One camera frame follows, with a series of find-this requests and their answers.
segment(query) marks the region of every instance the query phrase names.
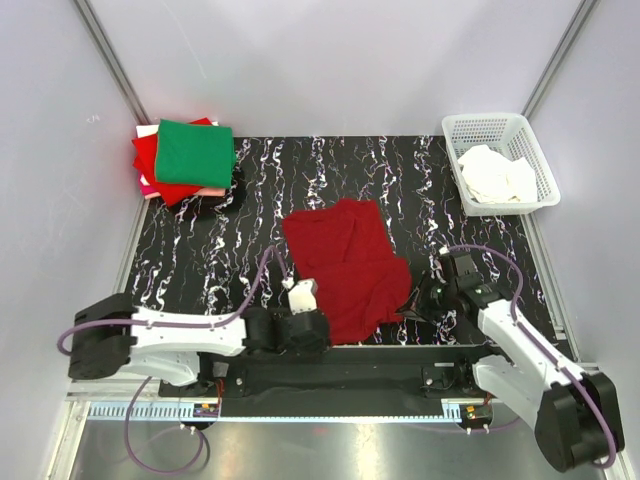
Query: green cloth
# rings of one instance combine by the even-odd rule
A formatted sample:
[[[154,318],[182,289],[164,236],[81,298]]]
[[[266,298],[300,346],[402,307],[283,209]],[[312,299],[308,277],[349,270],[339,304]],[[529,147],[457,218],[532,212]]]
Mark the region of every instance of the green cloth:
[[[235,163],[230,128],[160,121],[155,164],[159,182],[230,188]]]

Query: white wall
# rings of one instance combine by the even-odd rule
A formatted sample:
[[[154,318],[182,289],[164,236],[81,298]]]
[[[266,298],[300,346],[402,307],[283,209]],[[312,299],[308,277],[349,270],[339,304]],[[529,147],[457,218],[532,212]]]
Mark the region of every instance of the white wall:
[[[538,214],[578,345],[618,389],[640,471],[640,2],[600,2],[533,118],[562,201]]]
[[[151,117],[429,134],[524,107],[579,0],[93,0]]]
[[[1,2],[0,44],[0,471],[36,479],[68,384],[57,335],[112,292],[132,227],[135,123],[72,2]]]

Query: white cloth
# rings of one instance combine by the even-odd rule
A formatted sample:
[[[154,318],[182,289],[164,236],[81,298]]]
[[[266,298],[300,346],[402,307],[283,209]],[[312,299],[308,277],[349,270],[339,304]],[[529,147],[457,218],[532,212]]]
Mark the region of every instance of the white cloth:
[[[526,158],[509,161],[487,145],[471,147],[458,159],[467,189],[479,203],[538,201],[536,172]]]

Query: plastic laundry basket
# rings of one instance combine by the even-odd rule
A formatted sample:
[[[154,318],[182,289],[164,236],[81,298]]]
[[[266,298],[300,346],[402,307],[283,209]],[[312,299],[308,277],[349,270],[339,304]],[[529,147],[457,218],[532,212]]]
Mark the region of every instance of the plastic laundry basket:
[[[450,115],[442,120],[447,151],[467,215],[524,215],[540,207],[556,205],[560,191],[529,122],[514,113]],[[488,145],[511,161],[526,158],[536,172],[538,201],[486,204],[475,201],[465,184],[458,159],[475,145]]]

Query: folded cloth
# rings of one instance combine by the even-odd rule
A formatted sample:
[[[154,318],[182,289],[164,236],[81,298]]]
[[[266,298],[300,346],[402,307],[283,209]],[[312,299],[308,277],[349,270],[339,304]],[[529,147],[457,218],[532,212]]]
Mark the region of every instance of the folded cloth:
[[[458,163],[469,193],[480,203],[538,201],[536,173],[526,158],[511,162],[487,145],[477,145]]]
[[[211,125],[218,125],[218,122],[212,122]],[[148,137],[150,135],[154,135],[158,131],[158,125],[138,125],[136,126],[136,134],[138,138],[140,137]],[[145,199],[156,198],[160,196],[160,193],[147,181],[146,177],[142,172],[138,175],[138,188],[140,189],[140,193],[144,196]],[[167,188],[171,189],[172,186],[167,184]],[[226,190],[223,188],[201,188],[198,190],[195,195],[201,197],[223,197]]]
[[[230,128],[160,121],[155,164],[158,181],[229,188],[235,163]]]
[[[193,123],[197,125],[211,125],[211,122],[207,118],[201,118]],[[136,138],[132,140],[132,142],[138,151],[138,156],[133,162],[133,166],[144,175],[147,183],[162,196],[162,199],[168,206],[175,205],[184,198],[196,195],[202,190],[202,187],[197,185],[170,185],[156,180],[155,161],[158,149],[157,135],[154,134]],[[208,189],[208,193],[211,196],[221,197],[224,196],[225,190],[223,188]]]
[[[210,125],[218,127],[220,124],[218,122],[211,122]],[[136,133],[138,137],[148,137],[149,135],[158,133],[159,126],[160,125],[136,125]]]

